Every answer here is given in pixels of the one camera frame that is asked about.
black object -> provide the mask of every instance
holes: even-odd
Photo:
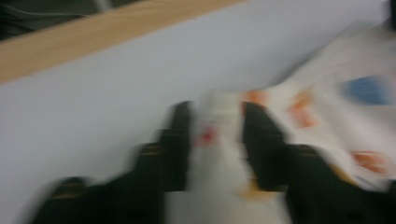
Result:
[[[390,0],[390,25],[396,30],[396,0]]]
[[[93,1],[0,0],[0,40],[73,21],[96,11]]]
[[[247,103],[243,141],[261,189],[286,190],[294,224],[396,223],[396,197],[341,179],[311,146],[288,145],[259,105]]]
[[[190,123],[189,103],[177,105],[169,128],[140,149],[131,172],[90,187],[80,177],[61,181],[31,223],[163,224],[164,193],[187,186]]]

wooden edge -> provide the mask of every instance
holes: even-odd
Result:
[[[145,0],[0,43],[0,83],[246,0]]]

orange spot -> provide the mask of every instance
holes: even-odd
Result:
[[[379,175],[389,175],[392,173],[393,165],[386,156],[373,151],[354,151],[353,158],[359,166],[366,168]]]
[[[243,101],[253,103],[256,105],[265,106],[268,100],[268,93],[260,90],[246,91],[243,93]],[[246,104],[242,103],[242,111],[245,114]]]
[[[302,91],[293,97],[293,104],[289,108],[289,112],[302,128],[309,128],[318,125],[318,121],[308,110],[312,101],[312,96],[309,91]]]
[[[238,192],[238,195],[248,201],[270,200],[276,196],[276,192],[260,190],[257,180],[251,178],[247,186]]]

white surface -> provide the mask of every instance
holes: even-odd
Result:
[[[250,0],[1,85],[0,223],[54,179],[120,172],[169,105],[269,86],[382,2]]]

blue spot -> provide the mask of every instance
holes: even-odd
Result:
[[[389,105],[389,92],[378,76],[361,77],[346,83],[346,94],[367,105]]]

